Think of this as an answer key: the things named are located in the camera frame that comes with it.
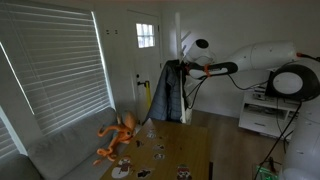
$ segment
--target orange octopus toy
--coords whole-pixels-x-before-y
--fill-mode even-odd
[[[107,149],[99,148],[97,154],[101,155],[102,158],[94,161],[93,165],[97,165],[102,162],[105,158],[110,161],[114,161],[117,158],[117,154],[114,153],[119,142],[129,144],[131,138],[134,136],[134,129],[137,124],[137,118],[131,111],[126,111],[126,117],[124,123],[121,117],[117,116],[118,125],[109,126],[107,128],[101,127],[98,131],[98,136],[105,136],[110,130],[116,130],[117,135],[113,138]]]

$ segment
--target window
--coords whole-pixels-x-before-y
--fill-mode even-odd
[[[154,26],[150,24],[136,24],[139,48],[155,46]]]
[[[26,154],[26,150],[0,106],[0,161],[19,153]]]
[[[94,14],[0,2],[0,38],[43,134],[114,106]]]

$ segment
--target gray couch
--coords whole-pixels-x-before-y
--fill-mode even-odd
[[[4,180],[95,180],[99,179],[112,164],[109,160],[97,166],[96,150],[107,147],[112,133],[99,138],[97,131],[103,124],[116,124],[116,113],[106,108],[93,116],[76,122],[63,131],[28,148],[28,156],[17,155],[0,164],[0,179]],[[118,153],[125,148],[120,144]]]

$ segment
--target cable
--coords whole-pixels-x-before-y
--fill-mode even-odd
[[[230,76],[230,74],[228,74],[228,76],[229,76],[229,78],[231,79],[231,81],[233,82],[233,84],[234,84],[238,89],[240,89],[240,90],[248,90],[248,89],[251,89],[251,88],[253,88],[253,87],[255,87],[255,86],[265,84],[265,83],[267,83],[267,82],[269,81],[269,80],[267,80],[267,81],[262,82],[262,83],[254,84],[254,85],[249,86],[249,87],[247,87],[247,88],[241,88],[241,87],[239,87],[239,86],[234,82],[234,80],[233,80],[233,78]]]
[[[289,142],[287,141],[287,137],[290,136],[290,134],[293,133],[293,130],[290,131],[285,137],[284,137],[284,142],[283,142],[283,148],[284,148],[284,153],[286,153],[286,143],[289,144]]]
[[[203,83],[203,81],[205,81],[206,79],[207,79],[207,77],[205,77],[200,83],[198,83],[198,84],[196,85],[196,87],[194,87],[194,88],[192,89],[192,91],[186,96],[186,98],[189,97],[189,96],[193,93],[193,91],[194,91],[198,86],[201,86],[201,84]]]
[[[309,56],[307,54],[303,54],[303,53],[297,53],[297,56],[298,57],[303,57],[303,58],[309,58],[309,59],[312,59],[312,60],[315,60],[317,62],[320,62],[320,57],[312,57],[312,56]]]
[[[278,100],[279,100],[279,98],[277,97],[277,111],[276,111],[276,119],[277,119],[277,125],[278,125],[278,128],[279,128],[280,134],[282,134],[282,130],[281,130],[281,128],[280,128],[280,125],[279,125],[279,118],[278,118],[278,113],[279,113],[279,103],[278,103]]]
[[[277,111],[276,111],[276,120],[277,120],[277,126],[278,126],[278,129],[280,131],[280,134],[282,134],[282,130],[280,128],[280,125],[279,125],[279,118],[278,118],[278,113],[279,113],[279,98],[277,97]],[[284,153],[286,154],[286,138],[284,136],[283,137],[283,151]]]
[[[297,110],[294,112],[294,115],[293,115],[292,118],[290,119],[290,121],[289,121],[289,123],[287,124],[286,128],[283,130],[283,132],[282,132],[282,133],[280,134],[280,136],[277,138],[277,141],[274,143],[274,145],[273,145],[272,148],[270,149],[268,155],[265,157],[265,159],[262,161],[262,163],[259,164],[259,168],[258,168],[258,170],[257,170],[257,172],[256,172],[256,175],[254,176],[254,180],[257,179],[258,174],[259,174],[259,171],[261,170],[261,166],[263,165],[263,163],[264,163],[265,161],[267,161],[267,159],[269,158],[270,154],[272,153],[272,151],[274,150],[274,148],[276,147],[276,145],[277,145],[278,142],[280,141],[281,137],[283,136],[283,134],[284,134],[284,133],[287,131],[287,129],[289,128],[289,126],[290,126],[290,124],[292,123],[294,117],[297,115],[297,113],[298,113],[301,105],[302,105],[302,102],[300,101],[300,104],[299,104]]]
[[[264,164],[264,163],[267,163],[267,162],[270,162],[270,160],[267,160],[267,161],[263,161],[261,162],[260,164]],[[278,165],[282,165],[281,163],[277,162],[277,161],[273,161],[274,163],[278,164]]]
[[[193,90],[191,91],[191,93],[192,93],[195,89],[197,89],[197,90],[196,90],[196,93],[195,93],[195,95],[194,95],[194,97],[193,97],[193,101],[192,101],[191,107],[188,107],[188,109],[192,109],[192,108],[193,108],[194,102],[196,101],[196,97],[197,97],[198,91],[199,91],[201,85],[203,84],[203,82],[204,82],[206,79],[207,79],[207,77],[205,77],[205,78],[204,78],[199,84],[197,84],[196,87],[193,88]]]

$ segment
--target table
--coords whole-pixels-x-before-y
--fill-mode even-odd
[[[113,169],[119,168],[121,159],[130,156],[132,167],[124,179],[138,179],[138,173],[141,175],[144,169],[151,172],[145,179],[174,180],[179,167],[181,172],[189,170],[192,179],[207,180],[209,139],[208,128],[149,119],[101,179],[113,179]],[[160,159],[154,157],[156,154],[160,154]]]

